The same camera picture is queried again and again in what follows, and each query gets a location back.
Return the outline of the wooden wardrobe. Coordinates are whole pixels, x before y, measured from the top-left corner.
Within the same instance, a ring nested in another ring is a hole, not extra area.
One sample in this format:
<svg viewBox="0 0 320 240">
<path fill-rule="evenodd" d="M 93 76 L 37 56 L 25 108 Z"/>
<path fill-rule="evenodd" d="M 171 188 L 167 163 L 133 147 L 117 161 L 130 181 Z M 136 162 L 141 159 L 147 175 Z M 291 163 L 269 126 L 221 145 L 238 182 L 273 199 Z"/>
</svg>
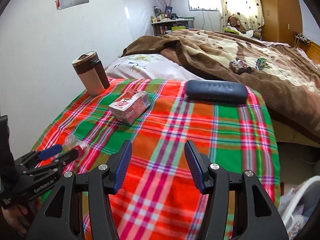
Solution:
<svg viewBox="0 0 320 240">
<path fill-rule="evenodd" d="M 299 0 L 260 0 L 264 26 L 262 39 L 295 45 L 295 35 L 303 32 Z"/>
</svg>

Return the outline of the heart patterned curtain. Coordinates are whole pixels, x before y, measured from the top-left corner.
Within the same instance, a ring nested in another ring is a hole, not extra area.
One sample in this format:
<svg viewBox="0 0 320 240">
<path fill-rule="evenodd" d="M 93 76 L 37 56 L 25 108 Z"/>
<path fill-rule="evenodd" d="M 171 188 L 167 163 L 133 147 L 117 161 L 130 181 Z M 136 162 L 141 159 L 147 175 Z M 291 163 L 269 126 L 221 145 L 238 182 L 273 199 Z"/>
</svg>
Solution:
<svg viewBox="0 0 320 240">
<path fill-rule="evenodd" d="M 265 22 L 260 0 L 220 0 L 220 2 L 221 29 L 227 26 L 229 17 L 236 16 L 247 30 L 262 31 Z"/>
</svg>

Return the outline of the white floral pillow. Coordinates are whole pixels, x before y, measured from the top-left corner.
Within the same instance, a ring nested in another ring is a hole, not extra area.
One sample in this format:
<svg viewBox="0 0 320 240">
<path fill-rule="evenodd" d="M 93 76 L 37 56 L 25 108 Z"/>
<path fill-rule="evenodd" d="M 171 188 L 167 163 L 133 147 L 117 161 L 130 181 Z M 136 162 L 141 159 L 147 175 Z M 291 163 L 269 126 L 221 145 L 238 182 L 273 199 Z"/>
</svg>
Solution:
<svg viewBox="0 0 320 240">
<path fill-rule="evenodd" d="M 161 54 L 135 54 L 116 59 L 106 68 L 106 75 L 124 79 L 165 79 L 189 81 L 200 77 Z"/>
</svg>

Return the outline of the wooden headboard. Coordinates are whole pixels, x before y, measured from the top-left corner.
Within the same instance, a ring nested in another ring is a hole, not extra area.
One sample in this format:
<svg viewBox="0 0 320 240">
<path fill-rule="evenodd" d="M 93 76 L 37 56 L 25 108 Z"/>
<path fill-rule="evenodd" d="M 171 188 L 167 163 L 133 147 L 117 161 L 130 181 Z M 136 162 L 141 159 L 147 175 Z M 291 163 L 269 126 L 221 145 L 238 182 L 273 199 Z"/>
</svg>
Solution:
<svg viewBox="0 0 320 240">
<path fill-rule="evenodd" d="M 293 32 L 295 48 L 300 48 L 307 57 L 316 65 L 319 65 L 319 45 L 308 39 L 303 33 Z"/>
</svg>

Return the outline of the green small box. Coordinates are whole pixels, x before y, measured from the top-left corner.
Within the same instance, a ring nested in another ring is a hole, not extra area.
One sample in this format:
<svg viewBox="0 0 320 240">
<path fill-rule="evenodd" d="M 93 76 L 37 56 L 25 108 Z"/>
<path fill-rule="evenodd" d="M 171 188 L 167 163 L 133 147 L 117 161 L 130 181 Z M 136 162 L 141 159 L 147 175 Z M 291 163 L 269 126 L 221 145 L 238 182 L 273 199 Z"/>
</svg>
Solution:
<svg viewBox="0 0 320 240">
<path fill-rule="evenodd" d="M 262 70 L 263 68 L 265 68 L 267 64 L 267 59 L 265 58 L 258 58 L 257 61 L 256 61 L 256 64 L 255 64 L 255 68 L 257 70 Z"/>
</svg>

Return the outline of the pink small carton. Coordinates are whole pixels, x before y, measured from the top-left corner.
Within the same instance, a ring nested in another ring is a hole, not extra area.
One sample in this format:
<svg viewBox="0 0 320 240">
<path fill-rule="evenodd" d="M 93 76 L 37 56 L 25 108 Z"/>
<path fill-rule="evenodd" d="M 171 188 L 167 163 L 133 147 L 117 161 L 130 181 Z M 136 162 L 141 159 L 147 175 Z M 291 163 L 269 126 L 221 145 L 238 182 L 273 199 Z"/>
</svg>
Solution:
<svg viewBox="0 0 320 240">
<path fill-rule="evenodd" d="M 109 105 L 113 116 L 120 122 L 132 125 L 150 106 L 148 93 L 128 89 Z"/>
</svg>

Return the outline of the teddy bear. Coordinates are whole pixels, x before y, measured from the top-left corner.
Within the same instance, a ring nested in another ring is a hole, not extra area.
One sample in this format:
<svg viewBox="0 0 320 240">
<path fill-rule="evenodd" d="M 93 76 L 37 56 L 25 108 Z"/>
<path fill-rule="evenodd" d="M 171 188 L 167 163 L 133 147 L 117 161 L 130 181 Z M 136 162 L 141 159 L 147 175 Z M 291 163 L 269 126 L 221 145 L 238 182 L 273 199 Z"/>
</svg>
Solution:
<svg viewBox="0 0 320 240">
<path fill-rule="evenodd" d="M 229 16 L 228 23 L 231 27 L 236 28 L 240 33 L 245 34 L 246 29 L 244 26 L 240 23 L 240 19 L 236 16 Z"/>
</svg>

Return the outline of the clear plastic cup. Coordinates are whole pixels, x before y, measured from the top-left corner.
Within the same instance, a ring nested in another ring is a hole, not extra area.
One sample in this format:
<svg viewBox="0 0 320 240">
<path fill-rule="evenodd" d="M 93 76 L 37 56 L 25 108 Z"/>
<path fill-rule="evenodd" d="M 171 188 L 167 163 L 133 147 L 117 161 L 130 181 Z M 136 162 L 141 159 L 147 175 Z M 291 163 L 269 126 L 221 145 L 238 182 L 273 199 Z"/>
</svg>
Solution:
<svg viewBox="0 0 320 240">
<path fill-rule="evenodd" d="M 80 140 L 74 134 L 70 134 L 65 138 L 63 148 L 65 150 L 76 149 L 78 151 L 78 161 L 84 159 L 89 153 L 89 144 L 86 141 Z"/>
</svg>

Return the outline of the brown fleece bed blanket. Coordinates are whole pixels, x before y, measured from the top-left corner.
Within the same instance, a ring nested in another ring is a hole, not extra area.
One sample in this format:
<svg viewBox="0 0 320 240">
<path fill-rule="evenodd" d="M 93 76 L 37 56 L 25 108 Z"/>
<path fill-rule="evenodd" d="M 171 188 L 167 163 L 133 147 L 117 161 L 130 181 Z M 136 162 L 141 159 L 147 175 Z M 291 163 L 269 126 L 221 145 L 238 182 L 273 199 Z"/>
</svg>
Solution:
<svg viewBox="0 0 320 240">
<path fill-rule="evenodd" d="M 292 47 L 199 29 L 141 36 L 123 55 L 159 53 L 206 80 L 237 82 L 259 92 L 272 119 L 319 142 L 319 67 Z M 262 70 L 255 64 L 267 59 Z"/>
</svg>

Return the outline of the white trash bin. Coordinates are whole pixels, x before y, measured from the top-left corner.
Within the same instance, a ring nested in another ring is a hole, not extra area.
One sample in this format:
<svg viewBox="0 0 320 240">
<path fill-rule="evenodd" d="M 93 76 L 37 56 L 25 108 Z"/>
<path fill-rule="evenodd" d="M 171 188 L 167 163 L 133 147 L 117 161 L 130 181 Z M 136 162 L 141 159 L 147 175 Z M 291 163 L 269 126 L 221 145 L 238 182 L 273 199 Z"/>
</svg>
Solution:
<svg viewBox="0 0 320 240">
<path fill-rule="evenodd" d="M 319 176 L 281 196 L 278 211 L 289 239 L 319 239 Z"/>
</svg>

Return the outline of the brown beige lidded mug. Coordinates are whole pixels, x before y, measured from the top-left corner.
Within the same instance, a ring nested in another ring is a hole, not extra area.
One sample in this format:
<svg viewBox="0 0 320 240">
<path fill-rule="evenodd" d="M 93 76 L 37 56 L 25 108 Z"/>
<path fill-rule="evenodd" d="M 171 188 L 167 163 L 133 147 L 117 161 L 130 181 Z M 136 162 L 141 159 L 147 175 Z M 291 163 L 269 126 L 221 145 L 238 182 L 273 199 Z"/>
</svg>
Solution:
<svg viewBox="0 0 320 240">
<path fill-rule="evenodd" d="M 98 96 L 110 87 L 103 64 L 95 50 L 74 59 L 72 66 L 91 96 Z"/>
</svg>

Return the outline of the cluttered shelf desk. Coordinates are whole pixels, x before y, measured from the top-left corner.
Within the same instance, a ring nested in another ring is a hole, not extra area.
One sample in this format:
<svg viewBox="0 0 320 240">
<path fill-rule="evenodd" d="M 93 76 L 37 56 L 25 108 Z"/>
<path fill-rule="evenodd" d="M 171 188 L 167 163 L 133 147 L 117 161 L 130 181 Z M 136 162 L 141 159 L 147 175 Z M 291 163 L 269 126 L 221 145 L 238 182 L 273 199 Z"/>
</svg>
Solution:
<svg viewBox="0 0 320 240">
<path fill-rule="evenodd" d="M 178 17 L 176 14 L 162 13 L 157 5 L 153 9 L 155 15 L 151 16 L 151 26 L 155 36 L 163 36 L 176 30 L 194 27 L 195 17 Z"/>
</svg>

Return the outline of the plaid red green blanket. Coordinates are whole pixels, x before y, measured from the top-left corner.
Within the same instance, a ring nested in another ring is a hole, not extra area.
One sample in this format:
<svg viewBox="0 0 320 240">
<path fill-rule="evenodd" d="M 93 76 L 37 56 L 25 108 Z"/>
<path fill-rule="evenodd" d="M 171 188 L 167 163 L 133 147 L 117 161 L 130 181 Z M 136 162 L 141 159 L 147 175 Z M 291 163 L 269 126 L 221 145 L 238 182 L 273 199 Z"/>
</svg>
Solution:
<svg viewBox="0 0 320 240">
<path fill-rule="evenodd" d="M 83 92 L 48 126 L 35 150 L 63 144 L 74 134 L 88 155 L 67 166 L 84 173 L 105 163 L 124 140 L 133 153 L 123 187 L 110 197 L 121 239 L 195 239 L 207 197 L 196 189 L 184 145 L 192 140 L 212 163 L 242 173 L 252 170 L 279 203 L 280 163 L 272 121 L 263 97 L 248 89 L 243 106 L 189 101 L 183 81 L 111 79 L 103 94 Z M 148 93 L 150 106 L 132 125 L 117 120 L 109 105 L 128 89 Z"/>
</svg>

